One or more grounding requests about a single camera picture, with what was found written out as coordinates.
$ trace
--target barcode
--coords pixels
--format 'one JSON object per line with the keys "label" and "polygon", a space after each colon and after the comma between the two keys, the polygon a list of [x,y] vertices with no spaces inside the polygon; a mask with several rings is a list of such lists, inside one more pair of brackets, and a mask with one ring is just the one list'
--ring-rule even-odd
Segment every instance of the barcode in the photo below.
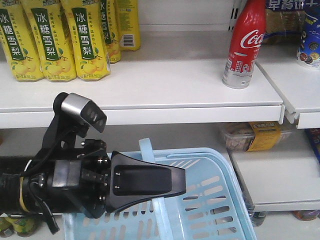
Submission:
{"label": "barcode", "polygon": [[135,46],[134,35],[124,34],[122,39],[123,39],[123,47],[134,47]]}
{"label": "barcode", "polygon": [[226,81],[229,73],[230,73],[230,68],[232,66],[232,61],[230,59],[227,59],[226,64],[225,64],[225,68],[224,68],[224,73],[223,73],[223,79]]}

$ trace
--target blue snack package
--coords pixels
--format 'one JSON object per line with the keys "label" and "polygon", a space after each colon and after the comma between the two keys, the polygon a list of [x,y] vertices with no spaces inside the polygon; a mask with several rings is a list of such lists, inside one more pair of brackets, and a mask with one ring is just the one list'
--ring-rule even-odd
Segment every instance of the blue snack package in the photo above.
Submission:
{"label": "blue snack package", "polygon": [[305,9],[297,63],[305,68],[320,70],[320,5]]}
{"label": "blue snack package", "polygon": [[304,130],[313,152],[320,163],[320,128],[307,128]]}

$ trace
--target coca-cola logo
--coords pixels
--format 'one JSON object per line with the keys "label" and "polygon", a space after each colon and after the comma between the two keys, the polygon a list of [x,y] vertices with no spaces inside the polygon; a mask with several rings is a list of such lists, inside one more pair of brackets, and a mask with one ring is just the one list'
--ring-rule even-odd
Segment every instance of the coca-cola logo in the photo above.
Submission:
{"label": "coca-cola logo", "polygon": [[263,40],[264,34],[259,35],[259,30],[255,29],[242,38],[240,46],[243,49],[259,48]]}

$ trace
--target basket handle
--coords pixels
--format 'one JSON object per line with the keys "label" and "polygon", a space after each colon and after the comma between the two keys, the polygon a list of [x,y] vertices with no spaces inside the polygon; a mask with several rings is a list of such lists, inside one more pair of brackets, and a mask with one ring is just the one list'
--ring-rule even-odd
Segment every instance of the basket handle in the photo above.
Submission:
{"label": "basket handle", "polygon": [[[151,141],[149,138],[139,140],[142,159],[145,162],[156,163]],[[168,212],[164,197],[157,197],[151,200],[153,211],[155,214],[156,223],[159,230],[161,240],[174,240],[171,229]]]}

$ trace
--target robotic arm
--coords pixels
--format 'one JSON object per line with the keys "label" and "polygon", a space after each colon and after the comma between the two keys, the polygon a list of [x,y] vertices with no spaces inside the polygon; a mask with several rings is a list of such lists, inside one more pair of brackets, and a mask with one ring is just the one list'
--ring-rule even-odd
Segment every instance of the robotic arm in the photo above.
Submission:
{"label": "robotic arm", "polygon": [[40,151],[28,157],[0,157],[0,212],[41,215],[52,234],[53,213],[99,218],[134,204],[186,192],[185,170],[148,163],[113,151],[102,140],[85,138],[89,127],[102,133],[107,117],[90,99],[60,93]]}

